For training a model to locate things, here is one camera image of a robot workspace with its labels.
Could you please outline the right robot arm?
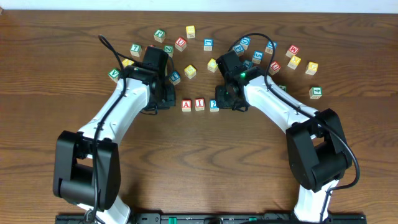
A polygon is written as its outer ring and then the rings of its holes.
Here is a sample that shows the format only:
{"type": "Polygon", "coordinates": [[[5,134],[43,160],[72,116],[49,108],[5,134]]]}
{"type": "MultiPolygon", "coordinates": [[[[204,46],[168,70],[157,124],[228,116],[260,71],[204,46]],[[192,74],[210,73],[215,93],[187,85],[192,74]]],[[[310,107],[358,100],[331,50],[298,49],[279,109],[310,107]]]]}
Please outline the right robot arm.
{"type": "Polygon", "coordinates": [[[283,130],[289,167],[300,185],[294,214],[302,222],[326,221],[331,193],[353,163],[338,115],[295,100],[263,69],[244,66],[233,51],[216,64],[225,80],[216,87],[218,107],[245,112],[253,106],[283,130]]]}

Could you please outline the blue 2 block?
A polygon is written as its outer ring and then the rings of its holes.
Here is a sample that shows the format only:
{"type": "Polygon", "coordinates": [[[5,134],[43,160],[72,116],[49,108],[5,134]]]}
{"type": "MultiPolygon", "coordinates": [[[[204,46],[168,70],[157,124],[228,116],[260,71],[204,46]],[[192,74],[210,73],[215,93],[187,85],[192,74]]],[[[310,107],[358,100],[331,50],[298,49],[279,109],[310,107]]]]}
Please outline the blue 2 block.
{"type": "Polygon", "coordinates": [[[217,107],[216,100],[210,100],[210,111],[218,112],[220,109],[217,107]]]}

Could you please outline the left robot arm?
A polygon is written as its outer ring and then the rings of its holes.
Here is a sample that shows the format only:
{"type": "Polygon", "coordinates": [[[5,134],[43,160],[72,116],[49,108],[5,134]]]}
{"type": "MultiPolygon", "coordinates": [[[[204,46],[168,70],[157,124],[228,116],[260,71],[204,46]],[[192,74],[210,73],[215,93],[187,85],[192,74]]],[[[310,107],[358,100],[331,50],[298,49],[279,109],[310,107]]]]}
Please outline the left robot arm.
{"type": "Polygon", "coordinates": [[[82,223],[127,223],[131,209],[119,196],[119,144],[142,111],[156,115],[175,106],[167,84],[169,55],[148,47],[142,62],[124,67],[116,89],[96,116],[56,142],[53,194],[86,211],[82,223]]]}

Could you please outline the red A block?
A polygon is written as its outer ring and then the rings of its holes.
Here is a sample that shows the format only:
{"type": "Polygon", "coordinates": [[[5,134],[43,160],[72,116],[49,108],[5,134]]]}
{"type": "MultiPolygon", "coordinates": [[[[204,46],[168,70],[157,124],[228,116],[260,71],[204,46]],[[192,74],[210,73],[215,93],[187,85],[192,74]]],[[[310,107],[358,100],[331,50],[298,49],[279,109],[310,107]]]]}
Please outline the red A block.
{"type": "Polygon", "coordinates": [[[182,100],[181,109],[183,112],[191,112],[192,101],[191,100],[182,100]]]}

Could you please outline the red I block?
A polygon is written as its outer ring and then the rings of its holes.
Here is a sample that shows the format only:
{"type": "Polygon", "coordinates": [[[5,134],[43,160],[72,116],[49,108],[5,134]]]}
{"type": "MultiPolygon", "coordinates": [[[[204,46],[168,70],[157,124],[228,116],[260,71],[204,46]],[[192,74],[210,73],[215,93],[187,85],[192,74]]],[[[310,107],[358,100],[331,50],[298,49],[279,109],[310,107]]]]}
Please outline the red I block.
{"type": "Polygon", "coordinates": [[[205,99],[204,98],[195,99],[195,110],[203,111],[204,109],[205,109],[205,99]]]}

